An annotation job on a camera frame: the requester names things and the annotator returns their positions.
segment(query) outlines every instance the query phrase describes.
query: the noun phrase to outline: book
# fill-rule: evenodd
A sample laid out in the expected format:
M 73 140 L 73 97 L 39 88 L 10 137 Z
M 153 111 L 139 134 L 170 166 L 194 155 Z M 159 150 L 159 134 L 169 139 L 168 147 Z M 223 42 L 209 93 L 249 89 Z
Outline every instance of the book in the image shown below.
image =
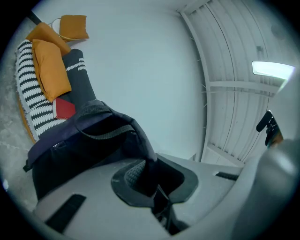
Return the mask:
M 53 101 L 53 117 L 57 119 L 69 119 L 76 113 L 75 105 L 59 97 Z

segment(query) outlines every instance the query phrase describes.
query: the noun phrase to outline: light fixture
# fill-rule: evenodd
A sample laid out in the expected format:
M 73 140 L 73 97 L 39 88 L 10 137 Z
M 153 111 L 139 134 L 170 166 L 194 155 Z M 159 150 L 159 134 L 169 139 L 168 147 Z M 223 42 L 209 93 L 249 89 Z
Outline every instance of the light fixture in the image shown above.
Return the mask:
M 253 61 L 252 69 L 253 73 L 256 75 L 264 75 L 289 80 L 294 72 L 295 67 L 276 62 Z

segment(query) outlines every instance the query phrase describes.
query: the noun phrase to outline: bag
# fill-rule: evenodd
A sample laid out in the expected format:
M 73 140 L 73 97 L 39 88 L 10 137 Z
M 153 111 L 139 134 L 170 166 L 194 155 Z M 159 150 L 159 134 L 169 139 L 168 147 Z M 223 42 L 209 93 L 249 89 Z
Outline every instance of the bag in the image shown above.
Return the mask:
M 145 159 L 149 171 L 157 160 L 134 119 L 93 100 L 42 134 L 30 149 L 24 169 L 32 169 L 37 198 L 41 199 L 89 168 L 125 158 Z

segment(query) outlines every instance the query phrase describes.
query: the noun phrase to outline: backpack handle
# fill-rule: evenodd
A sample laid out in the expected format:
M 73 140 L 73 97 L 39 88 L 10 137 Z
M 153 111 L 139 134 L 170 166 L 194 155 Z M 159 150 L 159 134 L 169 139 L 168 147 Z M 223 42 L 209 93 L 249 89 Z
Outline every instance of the backpack handle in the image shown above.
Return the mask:
M 75 128 L 80 133 L 86 135 L 89 138 L 95 139 L 95 140 L 106 140 L 106 139 L 110 139 L 110 138 L 119 136 L 120 134 L 123 134 L 125 132 L 134 131 L 133 127 L 129 124 L 124 125 L 116 130 L 113 130 L 109 133 L 105 133 L 102 135 L 90 135 L 79 129 L 77 122 L 80 118 L 86 117 L 89 115 L 93 115 L 93 114 L 99 114 L 99 113 L 111 113 L 111 111 L 110 111 L 109 107 L 105 106 L 105 105 L 90 105 L 90 106 L 85 107 L 84 109 L 81 110 L 81 112 L 77 115 L 77 117 L 75 119 Z

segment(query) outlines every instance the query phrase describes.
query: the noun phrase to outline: gray pillow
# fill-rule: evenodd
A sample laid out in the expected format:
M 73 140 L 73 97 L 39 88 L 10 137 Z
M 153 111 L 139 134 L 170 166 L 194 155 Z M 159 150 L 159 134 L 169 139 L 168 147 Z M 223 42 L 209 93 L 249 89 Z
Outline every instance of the gray pillow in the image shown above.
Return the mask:
M 90 84 L 90 80 L 85 69 L 83 53 L 79 49 L 72 49 L 68 54 L 62 57 L 67 71 L 67 77 L 70 81 L 72 91 L 64 94 L 64 100 L 75 105 L 75 109 L 88 101 L 95 100 L 96 96 Z

